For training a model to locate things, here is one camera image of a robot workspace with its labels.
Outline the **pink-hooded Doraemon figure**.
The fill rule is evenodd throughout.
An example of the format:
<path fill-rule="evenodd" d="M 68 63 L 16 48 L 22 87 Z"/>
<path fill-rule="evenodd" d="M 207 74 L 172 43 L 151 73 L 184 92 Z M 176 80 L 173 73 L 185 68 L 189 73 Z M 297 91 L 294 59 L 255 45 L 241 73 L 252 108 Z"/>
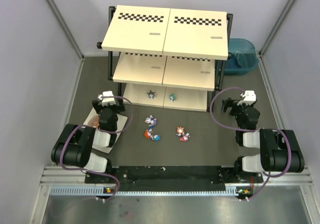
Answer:
<path fill-rule="evenodd" d="M 185 133 L 183 136 L 181 136 L 180 141 L 187 142 L 190 138 L 190 133 Z"/>

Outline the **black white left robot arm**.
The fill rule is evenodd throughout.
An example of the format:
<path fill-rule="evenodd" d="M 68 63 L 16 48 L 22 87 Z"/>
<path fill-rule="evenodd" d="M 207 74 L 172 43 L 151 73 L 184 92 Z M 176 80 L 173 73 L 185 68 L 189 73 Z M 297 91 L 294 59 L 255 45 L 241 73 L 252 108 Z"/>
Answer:
<path fill-rule="evenodd" d="M 56 164 L 74 166 L 96 173 L 106 173 L 110 161 L 98 156 L 92 150 L 109 153 L 115 145 L 127 118 L 120 115 L 125 111 L 122 101 L 118 104 L 111 99 L 94 100 L 93 110 L 96 112 L 86 126 L 66 124 L 52 152 L 51 160 Z"/>

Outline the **orange lion Doraemon figure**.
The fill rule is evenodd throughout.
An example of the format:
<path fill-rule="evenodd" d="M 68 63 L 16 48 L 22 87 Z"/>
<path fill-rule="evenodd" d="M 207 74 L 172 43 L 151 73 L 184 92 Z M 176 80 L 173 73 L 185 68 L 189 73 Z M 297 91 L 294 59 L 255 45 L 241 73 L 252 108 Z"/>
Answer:
<path fill-rule="evenodd" d="M 185 135 L 185 129 L 182 126 L 177 127 L 176 135 L 181 137 Z"/>

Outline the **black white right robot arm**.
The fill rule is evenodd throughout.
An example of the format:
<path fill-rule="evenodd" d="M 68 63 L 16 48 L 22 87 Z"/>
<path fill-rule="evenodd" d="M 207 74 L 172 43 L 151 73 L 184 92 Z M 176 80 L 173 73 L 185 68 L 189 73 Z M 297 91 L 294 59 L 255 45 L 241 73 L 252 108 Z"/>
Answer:
<path fill-rule="evenodd" d="M 257 129 L 260 112 L 254 104 L 231 98 L 222 101 L 222 112 L 230 108 L 238 125 L 235 141 L 241 147 L 259 149 L 259 154 L 242 156 L 234 163 L 233 173 L 248 176 L 261 172 L 301 173 L 305 168 L 298 140 L 293 130 Z"/>

